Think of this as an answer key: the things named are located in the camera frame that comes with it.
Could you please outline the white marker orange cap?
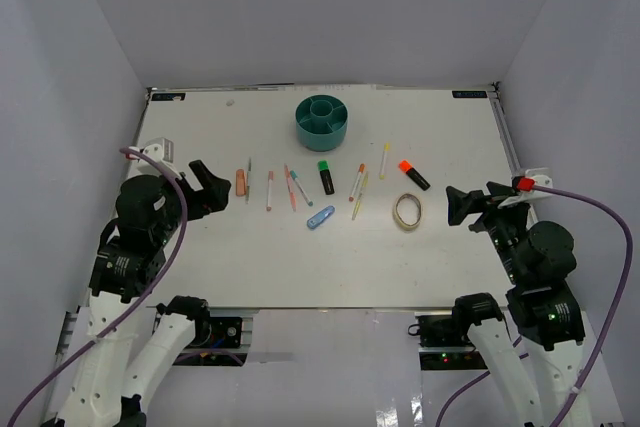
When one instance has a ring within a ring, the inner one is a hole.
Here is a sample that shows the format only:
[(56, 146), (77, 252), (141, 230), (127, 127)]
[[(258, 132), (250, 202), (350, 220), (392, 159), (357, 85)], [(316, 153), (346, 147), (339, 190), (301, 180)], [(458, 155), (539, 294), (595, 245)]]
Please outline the white marker orange cap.
[(363, 180), (365, 171), (366, 171), (366, 165), (364, 163), (361, 163), (359, 165), (356, 177), (354, 179), (354, 183), (353, 183), (352, 188), (351, 188), (351, 192), (350, 192), (349, 197), (348, 197), (349, 202), (353, 202), (355, 200), (356, 194), (358, 193), (358, 189), (359, 189), (360, 183)]

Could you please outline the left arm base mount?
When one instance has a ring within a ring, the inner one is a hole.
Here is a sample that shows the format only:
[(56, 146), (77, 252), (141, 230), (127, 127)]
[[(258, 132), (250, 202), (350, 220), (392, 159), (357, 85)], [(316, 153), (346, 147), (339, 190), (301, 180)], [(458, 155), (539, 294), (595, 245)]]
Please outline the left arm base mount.
[(240, 317), (189, 318), (173, 313), (157, 314), (146, 347), (178, 353), (181, 350), (235, 349), (241, 345)]

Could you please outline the orange cap black highlighter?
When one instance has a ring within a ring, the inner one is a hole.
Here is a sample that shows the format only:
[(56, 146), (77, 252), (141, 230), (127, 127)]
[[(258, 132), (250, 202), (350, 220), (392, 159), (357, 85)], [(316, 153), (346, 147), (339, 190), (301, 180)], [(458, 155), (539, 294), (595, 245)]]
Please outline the orange cap black highlighter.
[(427, 191), (431, 188), (430, 183), (413, 167), (413, 165), (409, 161), (402, 160), (398, 164), (398, 167), (422, 191)]

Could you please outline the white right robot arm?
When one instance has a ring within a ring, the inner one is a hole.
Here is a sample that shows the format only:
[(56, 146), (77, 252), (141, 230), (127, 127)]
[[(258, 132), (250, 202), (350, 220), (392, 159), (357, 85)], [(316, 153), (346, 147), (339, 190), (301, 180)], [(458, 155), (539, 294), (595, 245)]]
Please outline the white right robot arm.
[(508, 312), (531, 361), (524, 367), (504, 316), (488, 293), (456, 299), (451, 331), (474, 346), (493, 376), (515, 426), (591, 426), (589, 400), (578, 386), (585, 329), (566, 278), (577, 267), (574, 239), (561, 225), (529, 224), (530, 204), (551, 195), (545, 175), (518, 177), (513, 185), (490, 182), (486, 190), (447, 187), (448, 223), (469, 215), (474, 233), (486, 233), (512, 284)]

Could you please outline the white marker yellow cap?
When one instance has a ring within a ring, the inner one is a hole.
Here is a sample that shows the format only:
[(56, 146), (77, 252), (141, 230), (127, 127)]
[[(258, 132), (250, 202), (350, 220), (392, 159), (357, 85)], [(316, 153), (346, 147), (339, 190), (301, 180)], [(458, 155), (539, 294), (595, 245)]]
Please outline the white marker yellow cap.
[(390, 151), (390, 143), (386, 142), (384, 144), (384, 147), (383, 147), (383, 152), (382, 152), (382, 156), (381, 156), (381, 163), (380, 163), (380, 168), (379, 168), (379, 174), (378, 174), (378, 178), (380, 180), (384, 180), (385, 177), (386, 177), (386, 166), (387, 166), (387, 162), (388, 162), (389, 151)]

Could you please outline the white pen orange cap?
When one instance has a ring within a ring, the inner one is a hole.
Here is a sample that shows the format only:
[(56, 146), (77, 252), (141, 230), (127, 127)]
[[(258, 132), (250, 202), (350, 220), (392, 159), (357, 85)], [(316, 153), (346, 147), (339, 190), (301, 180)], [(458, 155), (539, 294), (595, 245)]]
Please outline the white pen orange cap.
[(273, 184), (274, 184), (274, 171), (270, 170), (268, 172), (268, 181), (267, 181), (267, 196), (266, 196), (266, 211), (272, 211), (272, 195), (273, 195)]

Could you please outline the white pen teal cap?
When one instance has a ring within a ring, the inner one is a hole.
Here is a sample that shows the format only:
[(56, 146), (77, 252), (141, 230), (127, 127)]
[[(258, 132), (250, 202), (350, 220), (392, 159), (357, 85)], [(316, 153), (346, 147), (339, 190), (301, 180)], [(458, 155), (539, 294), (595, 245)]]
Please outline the white pen teal cap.
[(299, 191), (300, 191), (300, 193), (301, 193), (301, 195), (302, 195), (302, 197), (303, 197), (303, 199), (304, 199), (305, 203), (306, 203), (308, 206), (313, 206), (313, 205), (314, 205), (314, 203), (313, 203), (313, 201), (311, 200), (311, 198), (310, 198), (309, 194), (307, 193), (307, 191), (305, 190), (305, 188), (303, 187), (303, 185), (302, 185), (302, 183), (301, 183), (301, 180), (300, 180), (300, 178), (299, 178), (298, 174), (297, 174), (294, 170), (290, 170), (290, 176), (291, 176), (291, 178), (292, 178), (292, 180), (293, 180), (294, 184), (295, 184), (295, 185), (297, 186), (297, 188), (299, 189)]

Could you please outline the green cap black highlighter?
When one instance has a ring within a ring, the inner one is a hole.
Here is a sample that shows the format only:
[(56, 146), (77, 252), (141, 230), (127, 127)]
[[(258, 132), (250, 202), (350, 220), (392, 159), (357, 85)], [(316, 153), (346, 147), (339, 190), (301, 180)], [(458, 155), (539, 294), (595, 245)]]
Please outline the green cap black highlighter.
[(328, 162), (326, 160), (321, 160), (317, 163), (317, 166), (318, 166), (318, 171), (321, 178), (322, 186), (324, 189), (324, 193), (326, 195), (333, 195), (335, 193), (335, 188), (334, 188), (333, 179), (331, 176)]

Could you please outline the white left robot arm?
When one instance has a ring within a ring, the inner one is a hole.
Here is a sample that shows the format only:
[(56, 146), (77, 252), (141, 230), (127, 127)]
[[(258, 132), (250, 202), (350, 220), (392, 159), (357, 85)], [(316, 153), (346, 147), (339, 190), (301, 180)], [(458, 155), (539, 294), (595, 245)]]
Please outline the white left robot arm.
[(181, 352), (209, 339), (207, 301), (176, 296), (159, 305), (158, 327), (137, 355), (131, 353), (138, 308), (177, 256), (165, 251), (166, 244), (182, 242), (188, 222), (228, 205), (228, 180), (200, 160), (189, 167), (198, 190), (169, 167), (121, 185), (89, 282), (89, 346), (74, 354), (78, 366), (69, 395), (48, 425), (145, 425), (150, 402)]

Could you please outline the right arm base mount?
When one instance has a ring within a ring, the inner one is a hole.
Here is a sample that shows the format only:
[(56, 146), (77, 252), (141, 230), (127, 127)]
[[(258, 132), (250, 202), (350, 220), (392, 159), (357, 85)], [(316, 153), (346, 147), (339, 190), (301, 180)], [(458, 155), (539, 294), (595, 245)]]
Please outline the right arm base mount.
[(473, 344), (459, 333), (451, 315), (417, 316), (407, 334), (419, 340), (422, 371), (485, 370)]

